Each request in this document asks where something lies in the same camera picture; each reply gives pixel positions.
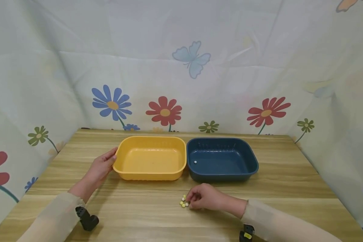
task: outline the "white curtain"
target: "white curtain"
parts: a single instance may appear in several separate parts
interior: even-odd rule
[[[0,223],[82,127],[290,135],[363,227],[363,1],[0,0]]]

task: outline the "plastic tray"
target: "plastic tray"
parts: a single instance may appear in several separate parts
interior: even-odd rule
[[[113,169],[125,180],[177,180],[186,167],[186,143],[177,137],[131,136],[116,155]]]
[[[258,171],[252,149],[239,138],[194,138],[187,143],[187,164],[201,183],[246,181]]]

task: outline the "wood grain tabletop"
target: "wood grain tabletop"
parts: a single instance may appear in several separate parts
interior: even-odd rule
[[[363,241],[359,224],[288,136],[80,129],[0,225],[0,242],[16,241],[57,194],[82,178],[95,157],[131,135],[177,136],[185,142],[195,137],[242,138],[255,153],[258,173],[245,183],[213,186],[238,198],[259,199],[342,241]],[[112,171],[87,204],[100,223],[93,232],[77,224],[66,241],[238,241],[242,223],[237,218],[181,208],[181,197],[195,185],[187,169],[176,181],[150,182],[125,181]]]

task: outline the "blue plastic tray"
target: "blue plastic tray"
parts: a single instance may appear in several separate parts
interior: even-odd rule
[[[258,171],[252,149],[239,138],[193,138],[187,143],[187,164],[200,183],[246,181]]]

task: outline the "tray rim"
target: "tray rim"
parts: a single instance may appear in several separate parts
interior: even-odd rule
[[[255,159],[255,161],[256,161],[256,169],[255,169],[255,171],[253,171],[253,172],[248,172],[248,173],[239,173],[239,174],[220,174],[220,175],[215,175],[215,174],[201,174],[201,173],[198,173],[198,172],[196,172],[191,166],[190,166],[190,163],[189,163],[189,156],[188,156],[188,154],[189,154],[189,152],[188,152],[188,145],[189,145],[189,143],[192,141],[192,140],[195,140],[195,139],[238,139],[238,140],[240,140],[240,141],[242,141],[243,143],[245,143],[249,148],[250,148],[250,151],[252,152],[252,155],[253,155],[253,157],[254,157],[254,159]],[[258,160],[256,159],[256,157],[255,157],[255,154],[254,154],[254,152],[253,152],[253,150],[252,150],[252,148],[250,147],[250,145],[245,141],[245,140],[243,140],[243,139],[241,139],[241,138],[225,138],[225,137],[197,137],[197,138],[192,138],[191,140],[189,140],[188,142],[187,142],[187,145],[186,145],[186,160],[187,160],[187,165],[188,165],[188,168],[190,169],[190,172],[193,172],[193,173],[195,173],[196,175],[199,175],[199,176],[245,176],[245,175],[247,175],[247,176],[251,176],[251,175],[254,175],[254,174],[256,174],[257,173],[257,171],[259,170],[259,163],[258,163]]]
[[[138,137],[141,137],[141,138],[175,138],[175,139],[178,139],[180,140],[183,145],[184,145],[184,155],[186,156],[186,158],[184,159],[184,164],[182,166],[182,168],[180,168],[179,170],[177,171],[172,171],[172,172],[132,172],[132,171],[120,171],[118,170],[117,168],[115,168],[114,164],[116,163],[113,163],[113,170],[116,171],[117,173],[120,173],[120,174],[139,174],[139,175],[173,175],[173,174],[177,174],[181,171],[184,170],[184,168],[186,168],[186,165],[187,165],[187,145],[186,143],[184,142],[184,140],[182,140],[181,138],[179,137],[174,137],[174,136],[154,136],[154,135],[150,135],[150,136],[147,136],[147,135],[133,135],[133,136],[129,136],[125,139],[123,139],[120,144],[118,145],[118,149],[116,151],[116,156],[118,158],[118,151],[120,150],[120,146],[122,145],[122,143],[125,141],[125,140],[128,140],[130,138],[138,138]]]

